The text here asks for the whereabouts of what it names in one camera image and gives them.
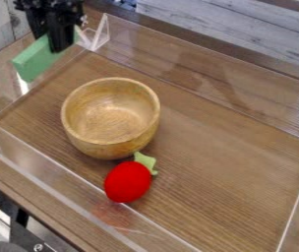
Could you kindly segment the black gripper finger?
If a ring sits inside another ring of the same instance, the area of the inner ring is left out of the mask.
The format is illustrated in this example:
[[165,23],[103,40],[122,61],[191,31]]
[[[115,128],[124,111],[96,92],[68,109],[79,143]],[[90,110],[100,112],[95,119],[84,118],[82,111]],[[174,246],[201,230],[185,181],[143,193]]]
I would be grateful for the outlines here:
[[33,36],[40,38],[47,31],[46,12],[40,9],[29,9],[27,16]]
[[54,53],[60,53],[72,44],[75,39],[75,25],[67,16],[58,14],[47,15],[47,36],[50,48]]

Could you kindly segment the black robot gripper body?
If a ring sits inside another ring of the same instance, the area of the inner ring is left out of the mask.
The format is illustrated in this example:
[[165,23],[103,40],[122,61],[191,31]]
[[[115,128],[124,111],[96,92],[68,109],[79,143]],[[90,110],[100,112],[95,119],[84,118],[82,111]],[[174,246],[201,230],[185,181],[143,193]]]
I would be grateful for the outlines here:
[[76,25],[87,21],[84,0],[13,0],[13,4],[15,9],[27,14],[28,20],[39,24],[43,24],[51,13],[67,17]]

